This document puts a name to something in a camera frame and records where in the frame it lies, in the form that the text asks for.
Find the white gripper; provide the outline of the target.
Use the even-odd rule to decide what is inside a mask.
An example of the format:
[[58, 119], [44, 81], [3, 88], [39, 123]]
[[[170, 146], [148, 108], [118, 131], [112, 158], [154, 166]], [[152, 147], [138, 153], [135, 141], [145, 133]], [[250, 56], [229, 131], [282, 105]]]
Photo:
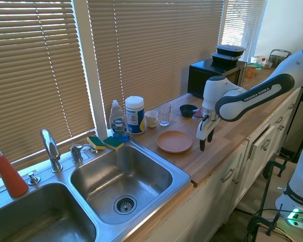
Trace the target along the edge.
[[219, 123], [220, 118], [214, 110], [203, 109], [201, 114], [201, 121], [197, 128], [196, 137], [200, 140], [200, 151], [204, 151], [206, 147], [206, 138], [208, 138], [208, 143], [212, 141], [214, 128]]

